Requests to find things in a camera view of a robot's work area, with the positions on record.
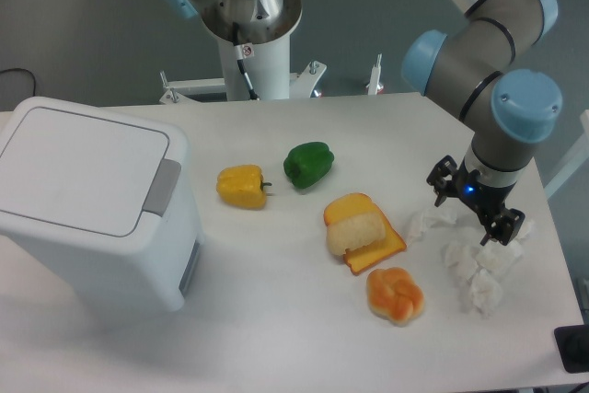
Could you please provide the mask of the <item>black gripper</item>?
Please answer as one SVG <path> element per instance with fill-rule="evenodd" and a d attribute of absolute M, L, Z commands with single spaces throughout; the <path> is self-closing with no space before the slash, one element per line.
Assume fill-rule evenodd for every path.
<path fill-rule="evenodd" d="M 523 212 L 505 206 L 505 200 L 514 184 L 492 187 L 482 184 L 479 176 L 477 169 L 467 171 L 465 167 L 459 168 L 451 156 L 444 156 L 433 166 L 426 182 L 436 195 L 435 207 L 440 207 L 447 198 L 458 198 L 477 215 L 485 229 L 481 246 L 489 241 L 507 246 L 525 221 Z"/>

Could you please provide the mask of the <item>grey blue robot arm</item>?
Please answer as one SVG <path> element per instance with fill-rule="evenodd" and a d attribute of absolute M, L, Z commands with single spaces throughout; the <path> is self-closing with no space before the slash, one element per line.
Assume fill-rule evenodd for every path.
<path fill-rule="evenodd" d="M 513 69 L 517 56 L 554 26 L 557 0 L 452 0 L 467 19 L 456 35 L 423 33 L 401 73 L 422 96 L 472 132 L 461 161 L 446 156 L 428 183 L 438 202 L 456 198 L 478 217 L 485 239 L 511 242 L 525 220 L 505 201 L 562 108 L 547 75 Z"/>

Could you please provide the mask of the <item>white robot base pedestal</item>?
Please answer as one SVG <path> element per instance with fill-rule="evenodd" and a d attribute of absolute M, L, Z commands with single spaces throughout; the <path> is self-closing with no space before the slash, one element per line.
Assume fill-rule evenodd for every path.
<path fill-rule="evenodd" d="M 186 19 L 198 18 L 216 39 L 223 78 L 233 80 L 236 64 L 251 72 L 260 95 L 286 98 L 290 36 L 302 16 L 301 0 L 165 0 Z"/>

